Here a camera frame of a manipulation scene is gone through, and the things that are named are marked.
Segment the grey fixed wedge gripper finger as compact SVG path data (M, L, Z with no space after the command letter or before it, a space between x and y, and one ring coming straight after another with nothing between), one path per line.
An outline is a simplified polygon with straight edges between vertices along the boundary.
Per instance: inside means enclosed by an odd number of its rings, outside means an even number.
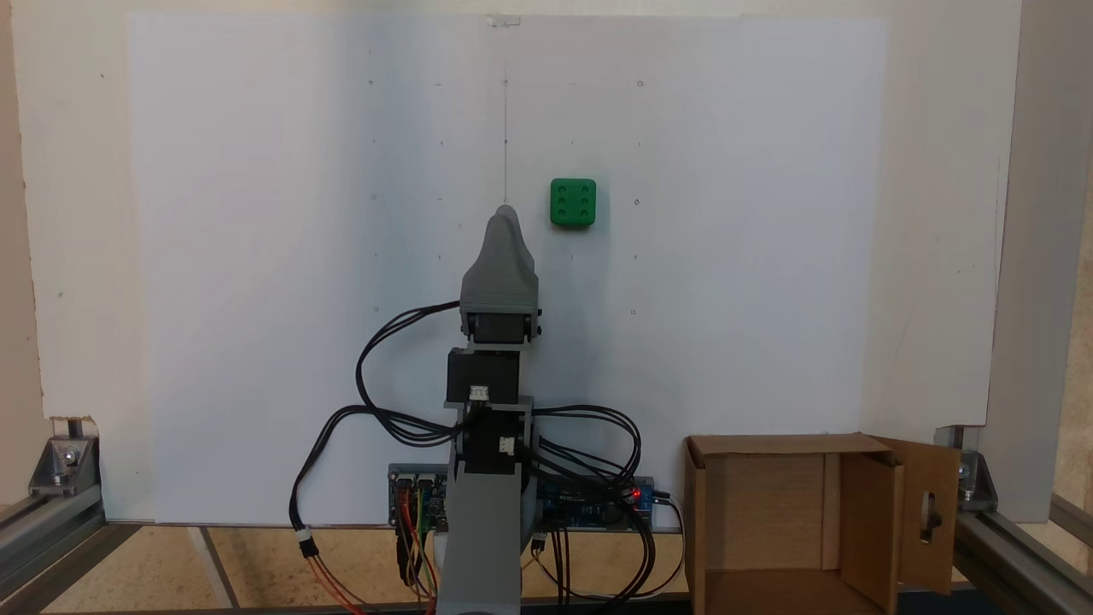
M498 206L482 247L462 277L461 310L538 310L539 277L516 210Z

